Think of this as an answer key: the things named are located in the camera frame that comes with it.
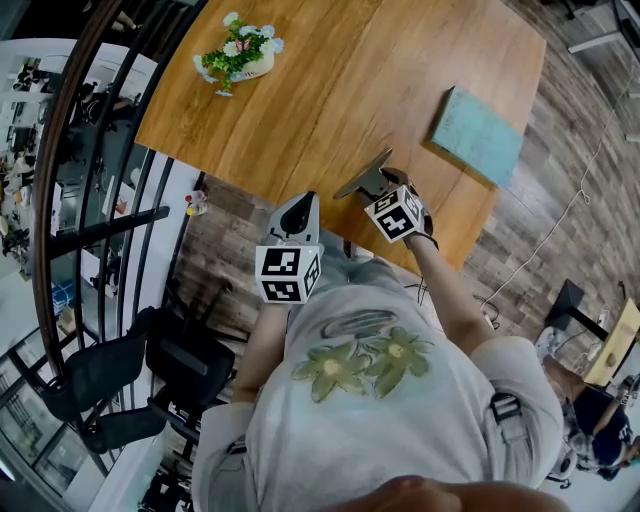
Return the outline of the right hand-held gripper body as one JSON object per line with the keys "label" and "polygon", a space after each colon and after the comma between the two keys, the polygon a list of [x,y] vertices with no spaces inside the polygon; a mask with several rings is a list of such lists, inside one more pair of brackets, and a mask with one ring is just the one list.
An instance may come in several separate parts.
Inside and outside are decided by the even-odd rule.
{"label": "right hand-held gripper body", "polygon": [[389,243],[415,234],[433,239],[433,221],[414,183],[399,169],[380,170],[388,187],[364,208]]}

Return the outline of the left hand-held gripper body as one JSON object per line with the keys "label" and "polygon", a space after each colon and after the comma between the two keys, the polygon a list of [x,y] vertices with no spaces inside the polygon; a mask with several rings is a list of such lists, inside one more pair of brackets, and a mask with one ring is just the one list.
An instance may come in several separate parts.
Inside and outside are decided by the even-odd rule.
{"label": "left hand-held gripper body", "polygon": [[305,304],[321,276],[319,236],[269,234],[255,249],[255,280],[265,303]]}

